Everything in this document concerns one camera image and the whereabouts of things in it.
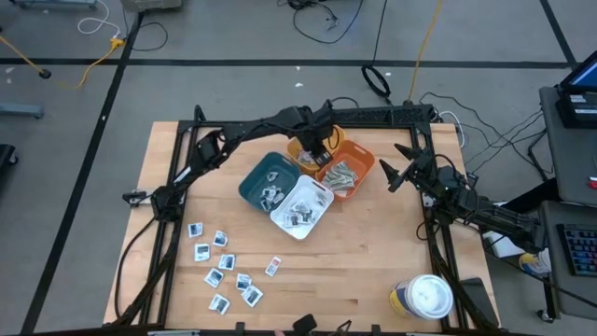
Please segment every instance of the monitor screen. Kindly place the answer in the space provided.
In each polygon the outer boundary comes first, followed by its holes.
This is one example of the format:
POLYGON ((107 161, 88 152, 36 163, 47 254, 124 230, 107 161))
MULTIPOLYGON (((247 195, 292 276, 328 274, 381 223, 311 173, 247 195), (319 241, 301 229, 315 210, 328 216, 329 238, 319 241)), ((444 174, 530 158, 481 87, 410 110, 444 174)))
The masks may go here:
POLYGON ((585 71, 574 77, 570 84, 578 87, 597 88, 597 60, 593 61, 593 63, 588 66, 585 71))

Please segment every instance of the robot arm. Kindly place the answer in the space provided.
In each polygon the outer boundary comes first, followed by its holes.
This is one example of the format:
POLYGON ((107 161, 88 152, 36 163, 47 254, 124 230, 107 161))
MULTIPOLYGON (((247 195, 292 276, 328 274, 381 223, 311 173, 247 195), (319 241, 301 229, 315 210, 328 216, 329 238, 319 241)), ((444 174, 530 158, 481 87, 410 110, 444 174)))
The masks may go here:
POLYGON ((389 190, 395 192, 404 181, 411 182, 433 200, 431 211, 439 225, 450 225, 456 218, 461 218, 479 225, 481 229, 505 235, 514 245, 529 253, 538 253, 545 248, 545 228, 537 219, 496 206, 487 198, 478 196, 474 186, 471 187, 449 159, 449 166, 435 169, 436 157, 443 156, 433 156, 430 148, 411 149, 398 144, 395 147, 412 162, 400 174, 380 160, 388 177, 389 190))
POLYGON ((154 216, 158 220, 176 220, 178 203, 185 190, 195 180, 220 167, 245 141, 283 134, 288 138, 296 136, 302 147, 309 151, 319 166, 332 160, 323 142, 333 133, 332 104, 329 101, 318 111, 307 106, 292 106, 273 117, 250 120, 224 126, 206 134, 192 149, 189 164, 174 178, 172 184, 154 190, 150 201, 154 216))

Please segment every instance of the cable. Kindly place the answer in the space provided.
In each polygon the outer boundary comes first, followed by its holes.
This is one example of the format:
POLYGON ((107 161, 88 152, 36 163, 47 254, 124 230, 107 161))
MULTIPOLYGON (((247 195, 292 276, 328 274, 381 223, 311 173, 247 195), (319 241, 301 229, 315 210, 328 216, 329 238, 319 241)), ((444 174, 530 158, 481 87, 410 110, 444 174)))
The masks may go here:
POLYGON ((76 28, 78 29, 78 31, 81 34, 91 35, 91 34, 97 33, 97 31, 99 31, 105 24, 107 24, 107 25, 110 25, 110 26, 112 26, 112 27, 114 27, 114 28, 117 29, 116 34, 114 36, 112 36, 112 38, 118 38, 118 37, 120 37, 120 27, 118 27, 114 23, 108 21, 108 18, 110 17, 110 8, 108 8, 108 6, 102 0, 97 0, 97 2, 99 2, 100 4, 102 4, 102 6, 104 6, 104 8, 105 8, 105 18, 103 18, 103 19, 97 19, 97 18, 85 18, 85 19, 82 19, 82 20, 80 20, 76 24, 76 28), (100 24, 98 24, 98 26, 95 29, 92 29, 90 31, 84 31, 83 29, 81 29, 81 23, 83 23, 85 21, 96 21, 96 22, 99 22, 100 24))
MULTIPOLYGON (((513 149, 514 149, 514 150, 517 152, 517 154, 518 154, 518 155, 521 157, 521 159, 523 159, 523 160, 525 160, 527 163, 529 163, 529 164, 533 165, 533 163, 532 163, 531 161, 529 161, 528 159, 526 159, 526 158, 525 158, 525 157, 522 155, 522 153, 520 153, 520 152, 519 152, 519 150, 518 150, 518 149, 517 149, 517 148, 516 148, 514 145, 515 145, 515 144, 518 144, 519 142, 522 142, 522 141, 528 140, 528 139, 530 139, 530 138, 532 138, 532 137, 535 137, 535 136, 541 135, 543 132, 537 132, 537 133, 533 133, 533 134, 531 134, 531 135, 527 135, 527 136, 525 136, 525 137, 523 137, 523 138, 521 138, 521 139, 518 139, 518 140, 516 140, 516 141, 512 141, 512 142, 511 142, 511 143, 512 143, 511 145, 510 145, 510 144, 505 144, 505 145, 501 145, 501 146, 494 146, 494 143, 490 143, 490 142, 489 142, 489 139, 487 138, 487 134, 485 134, 485 132, 484 132, 482 129, 480 129, 480 128, 477 128, 477 127, 475 127, 475 126, 467 125, 467 124, 464 124, 464 123, 461 123, 461 124, 462 124, 463 126, 465 126, 465 127, 468 127, 468 128, 471 128, 471 129, 473 129, 473 130, 477 130, 477 131, 481 132, 481 134, 483 134, 483 138, 485 139, 485 143, 487 144, 487 146, 488 146, 488 147, 491 147, 491 148, 502 148, 502 147, 508 147, 508 146, 512 146, 512 148, 513 148, 513 149)), ((551 167, 551 170, 546 170, 546 169, 543 169, 543 168, 541 168, 541 169, 543 170, 543 172, 545 172, 545 173, 547 173, 547 174, 553 174, 553 166, 551 167)))
POLYGON ((323 43, 323 44, 335 44, 335 43, 339 42, 340 40, 342 40, 344 38, 344 36, 346 35, 346 33, 348 33, 348 31, 353 26, 353 23, 356 21, 358 14, 361 12, 361 7, 363 6, 363 1, 364 0, 360 0, 358 9, 356 10, 356 13, 354 14, 353 19, 348 24, 348 26, 346 27, 344 32, 340 35, 340 37, 338 37, 335 40, 331 40, 331 41, 321 40, 321 39, 315 38, 311 35, 308 35, 307 33, 300 30, 300 28, 297 26, 297 15, 299 14, 299 12, 301 10, 309 8, 309 7, 321 7, 327 12, 327 14, 330 16, 330 19, 332 19, 335 22, 334 25, 330 26, 329 29, 333 28, 335 25, 338 24, 338 17, 336 17, 334 12, 328 6, 322 5, 319 2, 313 1, 313 0, 289 0, 289 1, 286 1, 285 3, 281 3, 280 1, 278 1, 277 5, 278 6, 289 5, 291 8, 295 9, 295 14, 292 17, 292 25, 295 27, 295 29, 297 30, 297 32, 299 34, 301 34, 315 42, 319 42, 319 43, 323 43))
POLYGON ((442 4, 443 4, 443 0, 437 0, 436 12, 433 14, 433 19, 431 20, 431 23, 429 24, 429 28, 427 28, 427 33, 425 33, 425 38, 423 39, 421 49, 419 50, 419 56, 417 57, 417 63, 414 65, 414 73, 412 74, 412 82, 410 83, 409 97, 407 98, 408 101, 410 101, 412 99, 412 94, 414 93, 414 88, 417 84, 417 75, 419 74, 419 65, 421 65, 421 59, 423 58, 423 53, 425 51, 425 47, 427 46, 427 41, 429 40, 429 36, 431 35, 431 32, 433 32, 433 28, 436 26, 437 16, 439 16, 439 11, 441 10, 442 4))
POLYGON ((462 104, 461 104, 461 103, 460 103, 460 102, 459 102, 459 101, 458 101, 456 98, 454 98, 454 97, 452 97, 452 96, 443 96, 443 95, 435 94, 435 93, 433 93, 433 92, 431 92, 431 91, 427 91, 427 92, 426 92, 426 93, 425 93, 423 96, 421 96, 421 98, 419 99, 419 103, 420 103, 420 104, 424 104, 424 103, 423 103, 423 99, 425 99, 425 97, 426 97, 427 95, 432 95, 432 96, 434 96, 434 97, 436 97, 436 98, 439 98, 439 99, 450 99, 450 100, 452 100, 452 101, 453 101, 453 102, 455 102, 457 105, 459 105, 461 108, 463 108, 463 109, 465 109, 465 110, 467 110, 467 111, 471 111, 471 112, 473 112, 473 114, 475 115, 475 118, 477 118, 477 120, 478 120, 478 121, 479 121, 481 124, 483 124, 484 126, 487 126, 487 127, 491 128, 491 129, 492 129, 492 130, 495 132, 495 134, 497 134, 497 135, 498 135, 498 136, 500 136, 500 137, 504 137, 502 134, 500 134, 500 133, 499 133, 499 132, 498 132, 498 131, 495 129, 495 127, 493 127, 492 125, 490 125, 489 123, 487 123, 485 120, 483 120, 483 119, 480 117, 480 115, 479 115, 479 113, 477 112, 477 110, 475 110, 474 108, 471 108, 471 107, 468 107, 468 106, 464 106, 464 105, 462 105, 462 104))
MULTIPOLYGON (((124 40, 126 41, 129 38, 129 23, 127 22, 127 14, 124 10, 124 6, 122 7, 122 18, 124 19, 124 27, 126 28, 126 34, 124 36, 124 40)), ((159 23, 159 22, 148 22, 148 23, 144 23, 141 26, 139 26, 139 30, 141 30, 141 28, 145 28, 147 26, 150 25, 157 25, 159 26, 159 28, 161 28, 161 30, 164 32, 164 40, 161 42, 161 44, 157 47, 154 48, 135 48, 133 47, 132 49, 134 51, 154 51, 154 50, 159 50, 162 49, 166 43, 168 43, 168 38, 170 38, 170 35, 168 34, 168 30, 166 29, 166 27, 163 26, 163 24, 159 23)))
POLYGON ((562 294, 565 294, 565 295, 567 295, 567 296, 569 296, 569 297, 571 297, 571 298, 574 298, 574 299, 577 299, 577 300, 579 300, 579 301, 581 301, 581 302, 583 302, 583 303, 586 303, 586 304, 588 304, 589 306, 591 306, 591 307, 593 307, 593 308, 597 308, 597 303, 595 303, 595 302, 593 302, 593 301, 589 301, 589 300, 587 300, 587 299, 585 299, 585 298, 581 297, 580 295, 577 295, 577 294, 575 294, 575 293, 573 293, 573 292, 571 292, 571 291, 568 291, 568 290, 566 290, 566 289, 563 289, 562 287, 559 287, 559 286, 553 285, 552 283, 550 283, 550 281, 547 281, 547 280, 545 280, 545 279, 543 279, 543 278, 541 278, 541 277, 539 277, 539 276, 536 276, 536 275, 534 275, 534 274, 531 274, 531 273, 527 273, 526 271, 524 271, 523 269, 521 269, 519 266, 516 266, 516 265, 514 265, 514 264, 511 264, 511 263, 509 263, 509 262, 507 262, 507 261, 503 260, 503 259, 500 259, 500 258, 498 258, 497 256, 495 256, 493 253, 489 253, 488 251, 485 251, 485 253, 486 253, 488 256, 491 256, 491 257, 492 257, 492 258, 494 258, 494 259, 497 259, 497 260, 500 260, 501 262, 504 262, 505 264, 509 265, 510 267, 514 268, 515 270, 517 270, 517 271, 519 271, 519 272, 521 272, 521 273, 527 274, 527 275, 529 275, 530 277, 532 277, 533 279, 535 279, 535 280, 537 280, 537 281, 540 281, 540 282, 542 282, 543 284, 545 284, 545 285, 547 285, 547 286, 549 286, 549 287, 551 287, 551 288, 554 288, 554 289, 558 290, 558 291, 559 291, 559 292, 561 292, 562 294))
MULTIPOLYGON (((535 118, 535 120, 533 120, 533 121, 532 121, 530 124, 528 124, 528 125, 524 126, 524 127, 523 127, 523 128, 521 128, 521 129, 520 129, 518 132, 516 132, 516 134, 514 134, 514 136, 512 136, 512 137, 510 138, 510 141, 511 141, 511 140, 513 140, 513 139, 514 139, 514 138, 515 138, 515 137, 516 137, 516 136, 517 136, 519 133, 521 133, 522 131, 526 130, 526 129, 527 129, 527 128, 529 128, 531 125, 533 125, 533 124, 534 124, 534 123, 535 123, 535 122, 536 122, 536 121, 537 121, 537 120, 538 120, 538 119, 539 119, 541 116, 542 116, 542 115, 540 115, 540 116, 537 116, 537 117, 535 118)), ((505 147, 506 147, 506 146, 504 146, 504 147, 502 147, 502 148, 499 148, 499 149, 498 149, 498 150, 497 150, 495 153, 493 153, 493 155, 492 155, 492 156, 491 156, 489 159, 485 160, 485 161, 484 161, 484 162, 483 162, 483 163, 482 163, 482 164, 481 164, 479 167, 477 167, 477 168, 476 168, 476 169, 475 169, 475 170, 474 170, 472 173, 474 174, 474 173, 475 173, 477 170, 479 170, 479 169, 480 169, 480 168, 481 168, 481 167, 482 167, 482 166, 483 166, 485 163, 489 162, 489 161, 490 161, 491 159, 493 159, 493 158, 494 158, 494 157, 495 157, 497 154, 499 154, 499 152, 500 152, 500 151, 502 151, 502 149, 504 149, 505 147)))
POLYGON ((151 224, 154 222, 155 217, 152 217, 149 222, 139 231, 137 234, 132 237, 131 241, 127 244, 124 248, 124 252, 122 252, 122 256, 120 257, 120 263, 118 264, 118 269, 116 273, 116 286, 114 289, 114 313, 116 314, 117 318, 120 318, 120 309, 118 308, 118 297, 120 296, 120 278, 122 277, 122 264, 124 263, 124 259, 127 258, 129 254, 129 250, 131 250, 132 245, 134 242, 149 229, 151 224))
POLYGON ((375 63, 375 60, 377 59, 377 47, 380 44, 380 35, 382 34, 383 18, 385 17, 385 9, 386 9, 387 5, 388 5, 388 0, 385 0, 383 2, 382 17, 380 18, 380 25, 377 29, 377 38, 375 40, 375 51, 373 51, 373 59, 371 59, 371 64, 366 64, 366 65, 361 66, 361 74, 363 75, 363 78, 365 79, 365 81, 367 82, 369 87, 373 90, 373 92, 375 92, 375 94, 377 94, 379 97, 381 97, 385 101, 386 104, 388 104, 389 106, 393 106, 394 104, 392 104, 392 101, 390 100, 390 94, 392 94, 392 92, 390 91, 390 84, 388 84, 387 80, 385 80, 385 77, 382 75, 382 73, 380 73, 373 66, 373 64, 375 63), (375 76, 375 78, 377 78, 377 80, 380 81, 380 83, 383 86, 383 90, 380 89, 377 85, 375 85, 373 83, 373 81, 371 80, 371 78, 368 75, 368 71, 370 71, 375 76))
MULTIPOLYGON (((506 140, 506 144, 503 145, 503 147, 507 147, 509 145, 512 145, 512 142, 508 139, 506 139, 506 135, 508 135, 510 132, 514 131, 514 129, 516 129, 517 127, 525 124, 529 119, 531 119, 532 117, 535 117, 537 114, 539 114, 539 112, 535 112, 532 115, 530 115, 529 117, 527 117, 527 119, 525 119, 524 121, 512 126, 512 128, 510 128, 506 133, 504 134, 500 134, 505 140, 506 140)), ((477 156, 481 155, 482 153, 484 153, 487 149, 489 149, 490 147, 492 147, 493 145, 497 144, 500 141, 501 138, 498 138, 497 140, 495 140, 494 142, 492 142, 489 146, 485 147, 481 152, 475 154, 472 158, 470 158, 468 161, 465 162, 465 164, 469 164, 471 161, 473 161, 477 156)))
POLYGON ((456 119, 456 124, 458 125, 458 129, 460 130, 460 138, 462 139, 461 143, 460 143, 460 148, 464 147, 466 144, 466 139, 465 139, 465 132, 463 131, 463 126, 460 123, 460 120, 458 119, 458 117, 456 117, 456 115, 451 112, 451 111, 443 111, 441 113, 438 113, 438 115, 441 117, 442 115, 445 114, 449 114, 451 115, 454 119, 456 119))
POLYGON ((344 97, 344 96, 342 96, 342 97, 336 97, 336 98, 334 98, 334 99, 330 100, 330 102, 331 102, 331 103, 334 103, 334 102, 337 102, 338 100, 347 100, 347 101, 351 101, 351 102, 353 102, 353 103, 354 103, 354 105, 356 106, 356 108, 360 108, 360 107, 361 107, 361 106, 358 104, 358 102, 357 102, 357 101, 356 101, 354 98, 351 98, 351 97, 344 97))
POLYGON ((385 8, 388 6, 388 0, 383 2, 383 9, 382 9, 382 18, 380 19, 380 26, 377 28, 377 38, 375 39, 375 50, 373 51, 373 60, 371 60, 371 65, 375 63, 377 59, 377 47, 380 45, 380 35, 382 34, 382 26, 383 26, 383 17, 385 17, 385 8))
POLYGON ((80 89, 83 86, 83 84, 85 84, 85 82, 87 81, 87 75, 89 74, 89 72, 91 71, 93 66, 101 63, 103 60, 108 58, 116 49, 118 49, 120 46, 122 46, 124 44, 124 41, 121 39, 112 38, 110 43, 112 44, 112 46, 110 47, 110 50, 104 56, 102 56, 102 58, 95 61, 90 66, 88 66, 87 69, 85 69, 85 72, 83 73, 83 78, 81 78, 81 81, 75 86, 75 89, 80 89))
MULTIPOLYGON (((488 144, 490 147, 493 147, 493 148, 499 148, 499 147, 502 147, 502 146, 497 146, 497 147, 496 147, 496 146, 494 146, 494 144, 495 144, 495 143, 497 143, 497 142, 499 142, 499 140, 500 140, 500 139, 504 139, 504 140, 506 140, 506 141, 507 141, 507 146, 508 146, 508 145, 512 145, 513 143, 509 142, 509 141, 508 141, 508 140, 505 138, 505 136, 506 136, 506 135, 508 135, 510 132, 512 132, 514 128, 516 128, 516 127, 518 127, 518 126, 522 125, 522 124, 523 124, 523 123, 524 123, 526 120, 528 120, 528 119, 530 119, 530 118, 534 117, 536 114, 538 114, 538 113, 540 113, 540 112, 541 112, 541 110, 539 110, 539 111, 537 111, 537 112, 533 113, 533 114, 532 114, 531 116, 529 116, 529 117, 528 117, 528 118, 527 118, 527 119, 526 119, 524 122, 522 122, 522 123, 519 123, 519 124, 515 125, 513 128, 511 128, 510 130, 508 130, 508 132, 506 132, 506 133, 504 133, 504 134, 501 134, 501 133, 499 133, 499 132, 497 131, 497 129, 495 129, 495 127, 493 127, 491 124, 489 124, 488 122, 486 122, 485 120, 483 120, 483 119, 480 117, 480 115, 479 115, 479 113, 477 112, 477 110, 475 110, 475 109, 474 109, 474 108, 472 108, 472 107, 468 107, 468 106, 465 106, 465 105, 461 104, 461 103, 460 103, 460 102, 459 102, 459 101, 458 101, 456 98, 454 98, 454 97, 452 97, 452 96, 443 96, 443 95, 439 95, 439 94, 433 93, 433 92, 431 92, 431 91, 428 91, 428 92, 426 92, 426 93, 425 93, 425 94, 424 94, 424 95, 423 95, 423 96, 422 96, 422 97, 419 99, 419 104, 424 104, 424 102, 423 102, 423 99, 424 99, 424 98, 425 98, 427 95, 432 95, 432 96, 434 96, 434 97, 436 97, 436 98, 439 98, 439 99, 450 99, 450 100, 452 100, 453 102, 455 102, 457 105, 459 105, 461 108, 463 108, 463 109, 465 109, 465 110, 468 110, 468 111, 471 111, 471 112, 473 112, 473 114, 475 115, 475 118, 476 118, 476 119, 477 119, 477 120, 478 120, 478 121, 479 121, 481 124, 483 124, 484 126, 487 126, 487 127, 489 127, 490 129, 492 129, 492 130, 495 132, 495 134, 497 134, 497 135, 499 136, 499 137, 498 137, 498 140, 497 140, 497 141, 495 141, 495 142, 493 142, 493 143, 490 143, 490 141, 489 141, 489 138, 488 138, 487 134, 486 134, 486 133, 485 133, 483 130, 481 130, 481 129, 479 129, 479 128, 476 128, 476 127, 474 127, 474 126, 466 125, 466 124, 463 124, 463 123, 461 123, 461 124, 462 124, 463 126, 470 127, 470 128, 472 128, 472 129, 475 129, 475 130, 477 130, 477 131, 481 132, 481 133, 483 134, 483 137, 485 137, 485 141, 487 142, 487 144, 488 144)), ((518 155, 519 157, 521 157, 521 159, 523 159, 524 161, 526 161, 526 162, 527 162, 527 163, 529 163, 529 164, 533 164, 533 163, 532 163, 532 162, 530 162, 530 161, 529 161, 529 160, 528 160, 526 157, 524 157, 524 155, 522 155, 522 153, 520 153, 520 152, 519 152, 519 150, 518 150, 516 147, 512 146, 512 148, 513 148, 513 149, 514 149, 514 151, 517 153, 517 155, 518 155)), ((546 172, 546 173, 548 173, 548 174, 553 174, 553 170, 552 170, 552 171, 545 171, 545 172, 546 172)))

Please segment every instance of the white lid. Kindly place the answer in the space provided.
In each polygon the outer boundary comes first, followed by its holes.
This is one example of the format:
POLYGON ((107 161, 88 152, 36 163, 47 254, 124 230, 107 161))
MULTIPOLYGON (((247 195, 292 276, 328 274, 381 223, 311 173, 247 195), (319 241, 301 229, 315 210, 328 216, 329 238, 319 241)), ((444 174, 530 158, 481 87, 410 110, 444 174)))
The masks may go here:
POLYGON ((440 319, 450 312, 453 305, 450 286, 436 275, 415 277, 407 292, 410 308, 425 319, 440 319))

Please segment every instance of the gray floor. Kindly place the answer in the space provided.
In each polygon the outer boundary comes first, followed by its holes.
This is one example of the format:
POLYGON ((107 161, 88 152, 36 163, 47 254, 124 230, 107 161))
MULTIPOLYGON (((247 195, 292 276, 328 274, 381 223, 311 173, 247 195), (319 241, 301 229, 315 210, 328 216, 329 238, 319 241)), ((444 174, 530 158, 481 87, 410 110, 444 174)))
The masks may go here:
MULTIPOLYGON (((124 29, 118 0, 105 0, 110 20, 124 29)), ((597 49, 591 20, 597 5, 591 0, 549 0, 566 39, 578 60, 597 49)), ((356 0, 330 1, 348 24, 356 0)), ((390 0, 382 29, 379 59, 414 60, 431 19, 433 0, 390 0)), ((539 1, 447 1, 429 40, 426 60, 564 62, 539 1)), ((297 34, 292 10, 275 1, 195 0, 178 11, 152 13, 144 22, 159 21, 170 33, 161 50, 134 52, 147 59, 367 59, 373 54, 382 1, 365 1, 350 33, 336 45, 320 45, 297 34)), ((325 14, 316 9, 300 13, 299 24, 322 38, 338 32, 325 30, 325 14)), ((7 1, 0 4, 4 36, 36 58, 97 58, 105 53, 114 34, 104 27, 96 35, 76 30, 78 20, 102 17, 103 9, 67 9, 33 6, 20 10, 7 1)), ((133 15, 129 14, 129 23, 133 15)), ((155 46, 159 29, 144 29, 135 44, 155 46)), ((14 57, 0 47, 1 58, 14 57)), ((18 147, 20 164, 3 187, 0 198, 0 334, 21 328, 39 276, 46 263, 64 208, 85 155, 95 122, 114 75, 114 66, 98 66, 81 91, 69 91, 57 80, 77 83, 84 67, 55 66, 53 80, 41 80, 24 65, 0 65, 0 101, 41 104, 41 120, 0 117, 0 143, 18 147), (13 68, 7 73, 4 70, 13 68)), ((411 68, 383 68, 400 102, 406 97, 411 68)), ((424 68, 415 98, 426 91, 453 95, 474 107, 500 132, 538 110, 538 89, 561 80, 567 70, 424 68)), ((354 97, 363 106, 382 102, 368 89, 358 67, 129 66, 118 91, 112 115, 97 153, 64 253, 50 288, 36 331, 99 326, 129 209, 120 199, 136 185, 151 123, 190 119, 200 104, 208 119, 254 119, 289 105, 319 106, 326 98, 354 97)), ((482 127, 471 112, 453 102, 425 99, 440 111, 454 112, 462 123, 482 127)), ((521 136, 542 130, 542 119, 521 136)), ((495 134, 482 127, 491 139, 495 134)), ((465 128, 465 159, 485 148, 480 133, 465 128)), ((526 144, 518 145, 522 152, 526 144)), ((476 169, 494 151, 475 158, 476 169)), ((548 144, 536 148, 549 169, 548 144)), ((479 193, 507 200, 540 182, 537 173, 509 148, 478 171, 479 193)), ((563 316, 554 325, 535 318, 543 308, 542 287, 506 266, 489 260, 493 286, 504 326, 519 332, 545 335, 595 334, 594 321, 563 316)))

